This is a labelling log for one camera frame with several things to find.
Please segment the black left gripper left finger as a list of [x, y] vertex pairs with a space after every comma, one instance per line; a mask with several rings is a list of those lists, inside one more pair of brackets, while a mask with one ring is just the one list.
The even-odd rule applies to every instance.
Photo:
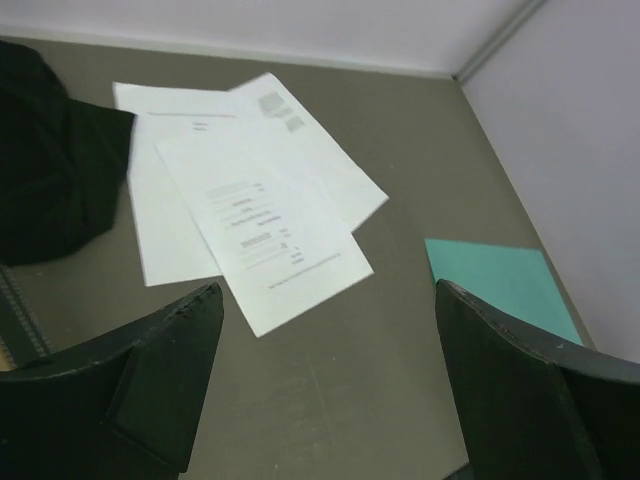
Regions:
[[223, 326], [217, 283], [1, 375], [4, 479], [176, 479]]

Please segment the teal plastic file folder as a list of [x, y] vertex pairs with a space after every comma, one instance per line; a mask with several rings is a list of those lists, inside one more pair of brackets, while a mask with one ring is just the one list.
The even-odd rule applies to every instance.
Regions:
[[541, 251], [462, 241], [425, 241], [433, 278], [580, 345], [582, 340]]

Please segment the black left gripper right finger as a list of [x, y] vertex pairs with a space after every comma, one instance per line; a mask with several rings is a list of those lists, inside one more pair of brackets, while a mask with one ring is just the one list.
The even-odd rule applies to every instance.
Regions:
[[636, 479], [639, 366], [446, 280], [435, 315], [475, 479]]

